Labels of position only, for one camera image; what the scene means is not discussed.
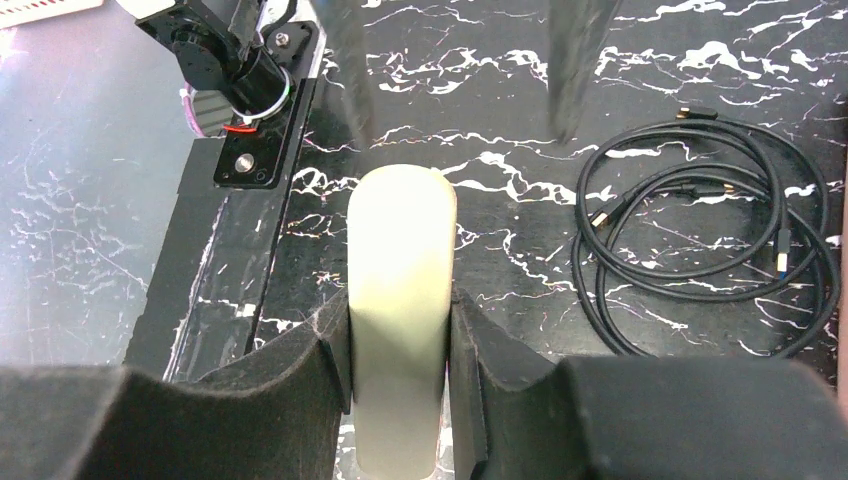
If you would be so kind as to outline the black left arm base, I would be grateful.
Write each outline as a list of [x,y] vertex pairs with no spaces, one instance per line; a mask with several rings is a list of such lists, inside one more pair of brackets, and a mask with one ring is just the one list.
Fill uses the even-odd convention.
[[299,144],[325,33],[310,1],[145,1],[136,25],[232,110],[219,187],[272,189]]

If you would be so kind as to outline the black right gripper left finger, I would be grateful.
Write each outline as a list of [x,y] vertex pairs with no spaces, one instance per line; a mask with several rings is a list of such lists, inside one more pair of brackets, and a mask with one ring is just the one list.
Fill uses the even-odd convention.
[[351,406],[348,297],[200,379],[5,367],[5,479],[329,479]]

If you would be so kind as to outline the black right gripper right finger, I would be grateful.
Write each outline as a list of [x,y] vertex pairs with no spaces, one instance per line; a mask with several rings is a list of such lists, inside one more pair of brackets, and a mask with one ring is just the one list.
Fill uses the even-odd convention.
[[450,312],[459,479],[843,479],[847,423],[792,360],[550,361],[464,291]]

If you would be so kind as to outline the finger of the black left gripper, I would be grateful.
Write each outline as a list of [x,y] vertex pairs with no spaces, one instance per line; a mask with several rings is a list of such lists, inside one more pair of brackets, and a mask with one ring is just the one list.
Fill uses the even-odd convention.
[[375,137],[374,103],[366,61],[365,31],[360,2],[328,0],[317,2],[317,17],[339,68],[344,86],[347,123],[357,144],[371,147]]
[[557,142],[576,133],[584,97],[621,3],[555,0],[548,13],[548,123]]

